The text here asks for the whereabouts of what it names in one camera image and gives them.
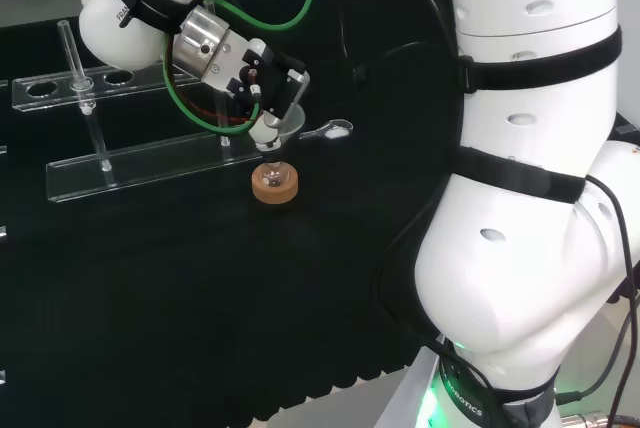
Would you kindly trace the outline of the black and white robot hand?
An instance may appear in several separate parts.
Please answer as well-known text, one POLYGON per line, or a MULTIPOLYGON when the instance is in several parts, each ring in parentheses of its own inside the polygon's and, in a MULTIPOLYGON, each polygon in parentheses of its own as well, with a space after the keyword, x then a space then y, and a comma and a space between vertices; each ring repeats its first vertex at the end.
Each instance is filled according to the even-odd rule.
POLYGON ((279 130, 310 76, 303 63, 271 50, 263 40, 228 31, 202 80, 223 94, 230 125, 250 122, 248 134, 257 149, 269 152, 282 146, 279 130))

